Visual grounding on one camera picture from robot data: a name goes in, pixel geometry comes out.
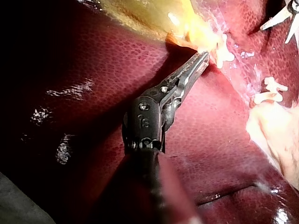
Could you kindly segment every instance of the white fat tissue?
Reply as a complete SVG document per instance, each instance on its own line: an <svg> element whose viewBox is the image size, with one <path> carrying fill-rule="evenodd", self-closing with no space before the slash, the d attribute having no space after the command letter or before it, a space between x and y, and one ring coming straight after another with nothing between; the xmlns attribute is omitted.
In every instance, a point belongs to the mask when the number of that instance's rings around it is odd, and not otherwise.
<svg viewBox="0 0 299 224"><path fill-rule="evenodd" d="M232 62L235 59L234 54L228 50L228 36L226 34L222 34L222 39L223 42L218 43L215 52L211 52L210 54L211 60L215 62L218 69L222 69L224 62ZM201 54L204 50L199 47L197 51Z"/></svg>
<svg viewBox="0 0 299 224"><path fill-rule="evenodd" d="M273 77L266 77L264 84L267 85L266 89L270 92L255 94L254 103L256 105L261 104L264 100L273 100L275 102L281 102L283 100L282 95L278 91L287 91L287 86L277 83Z"/></svg>
<svg viewBox="0 0 299 224"><path fill-rule="evenodd" d="M293 103L291 108L279 105L283 99L278 90L287 91L287 87L273 77L266 78L265 84L270 92L255 95L246 131L271 164L299 189L299 104Z"/></svg>

